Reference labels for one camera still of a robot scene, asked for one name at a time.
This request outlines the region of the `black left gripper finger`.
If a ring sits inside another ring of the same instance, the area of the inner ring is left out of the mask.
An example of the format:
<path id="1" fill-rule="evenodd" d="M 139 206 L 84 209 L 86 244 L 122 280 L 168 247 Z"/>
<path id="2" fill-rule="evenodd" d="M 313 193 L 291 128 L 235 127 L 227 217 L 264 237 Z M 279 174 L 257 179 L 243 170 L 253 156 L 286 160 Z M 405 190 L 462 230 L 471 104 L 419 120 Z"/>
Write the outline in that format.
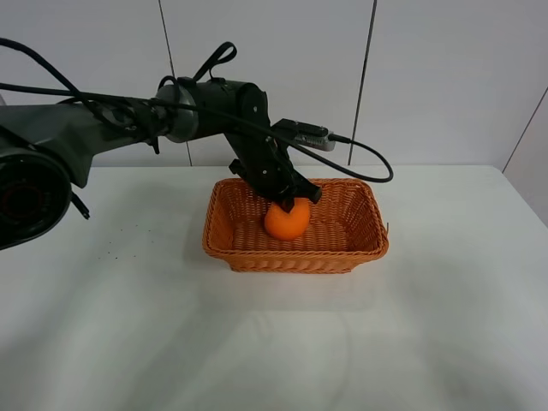
<path id="1" fill-rule="evenodd" d="M 313 184 L 299 172 L 293 173 L 293 195 L 296 198 L 310 200 L 313 204 L 317 204 L 322 197 L 321 187 Z"/>
<path id="2" fill-rule="evenodd" d="M 278 205 L 284 212 L 291 213 L 291 211 L 293 210 L 295 206 L 295 198 L 292 196 L 284 197 L 282 200 L 278 202 Z"/>

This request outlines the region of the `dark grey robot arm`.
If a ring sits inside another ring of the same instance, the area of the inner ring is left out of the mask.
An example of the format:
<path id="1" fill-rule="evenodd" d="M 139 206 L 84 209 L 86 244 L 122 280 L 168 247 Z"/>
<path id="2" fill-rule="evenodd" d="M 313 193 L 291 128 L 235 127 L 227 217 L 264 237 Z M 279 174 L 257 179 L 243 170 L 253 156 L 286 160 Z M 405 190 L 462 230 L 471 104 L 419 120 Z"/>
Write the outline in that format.
<path id="1" fill-rule="evenodd" d="M 86 186 L 92 160 L 103 152 L 160 137 L 185 143 L 221 134 L 235 159 L 230 171 L 259 196 L 289 211 L 321 190 L 298 173 L 287 148 L 293 122 L 271 123 L 266 94 L 248 82 L 165 79 L 155 99 L 100 103 L 10 105 L 1 109 L 1 246 L 35 239 L 70 206 L 89 211 L 74 193 Z"/>

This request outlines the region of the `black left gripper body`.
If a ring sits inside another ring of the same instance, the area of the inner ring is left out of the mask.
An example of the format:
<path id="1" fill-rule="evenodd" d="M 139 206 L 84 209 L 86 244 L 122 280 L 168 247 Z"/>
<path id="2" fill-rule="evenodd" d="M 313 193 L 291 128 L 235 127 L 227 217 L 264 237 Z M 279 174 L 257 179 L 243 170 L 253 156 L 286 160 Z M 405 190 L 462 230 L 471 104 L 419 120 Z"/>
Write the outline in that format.
<path id="1" fill-rule="evenodd" d="M 256 194 L 268 200 L 305 197 L 305 187 L 272 140 L 250 134 L 227 133 L 227 141 L 236 155 L 229 170 Z"/>

